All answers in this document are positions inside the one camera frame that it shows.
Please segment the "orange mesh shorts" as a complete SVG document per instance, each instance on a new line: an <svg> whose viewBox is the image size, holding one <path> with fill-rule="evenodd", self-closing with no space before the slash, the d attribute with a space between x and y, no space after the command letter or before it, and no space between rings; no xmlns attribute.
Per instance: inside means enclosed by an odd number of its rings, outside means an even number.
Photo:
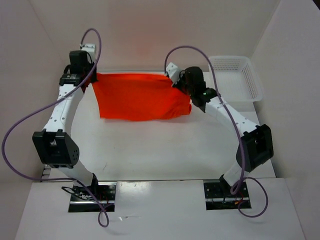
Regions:
<svg viewBox="0 0 320 240"><path fill-rule="evenodd" d="M170 120L192 111L190 97L155 73L98 73L92 84L102 119Z"/></svg>

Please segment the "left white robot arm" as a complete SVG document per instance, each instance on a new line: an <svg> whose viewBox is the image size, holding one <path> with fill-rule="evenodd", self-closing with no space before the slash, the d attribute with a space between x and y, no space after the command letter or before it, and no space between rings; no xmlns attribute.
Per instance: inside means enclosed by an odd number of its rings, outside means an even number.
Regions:
<svg viewBox="0 0 320 240"><path fill-rule="evenodd" d="M42 131L33 133L32 141L41 162L58 169L67 177L84 184L82 194L89 200L100 194L98 180L80 161L80 149L71 138L72 123L87 86L97 81L94 67L96 46L85 44L69 53L67 65L59 80L58 104Z"/></svg>

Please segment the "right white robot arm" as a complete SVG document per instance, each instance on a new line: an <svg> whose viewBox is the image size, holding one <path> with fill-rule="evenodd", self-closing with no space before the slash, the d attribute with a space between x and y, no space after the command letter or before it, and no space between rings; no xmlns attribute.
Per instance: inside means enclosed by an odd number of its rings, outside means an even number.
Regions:
<svg viewBox="0 0 320 240"><path fill-rule="evenodd" d="M272 132L266 124L258 125L230 106L218 92L206 86L203 71L197 67L184 70L172 62L166 67L172 86L189 96L194 106L214 117L238 138L235 163L219 178L219 191L230 197L245 177L274 156Z"/></svg>

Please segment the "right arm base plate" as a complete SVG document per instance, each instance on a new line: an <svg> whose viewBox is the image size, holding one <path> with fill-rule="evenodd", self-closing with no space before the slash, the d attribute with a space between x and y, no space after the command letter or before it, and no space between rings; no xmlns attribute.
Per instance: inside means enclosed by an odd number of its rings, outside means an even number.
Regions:
<svg viewBox="0 0 320 240"><path fill-rule="evenodd" d="M207 211L213 210L233 210L251 209L251 202L247 184L243 183L240 191L236 195L230 192L224 193L218 180L209 180L203 182L205 206Z"/></svg>

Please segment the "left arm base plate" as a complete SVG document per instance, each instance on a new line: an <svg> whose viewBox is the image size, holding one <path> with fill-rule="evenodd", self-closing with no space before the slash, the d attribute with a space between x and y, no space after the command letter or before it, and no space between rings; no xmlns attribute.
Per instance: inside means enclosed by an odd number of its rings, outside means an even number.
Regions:
<svg viewBox="0 0 320 240"><path fill-rule="evenodd" d="M79 186L62 186L62 190L70 194L69 213L99 212L101 209L93 197ZM99 182L95 197L107 212L115 211L116 182Z"/></svg>

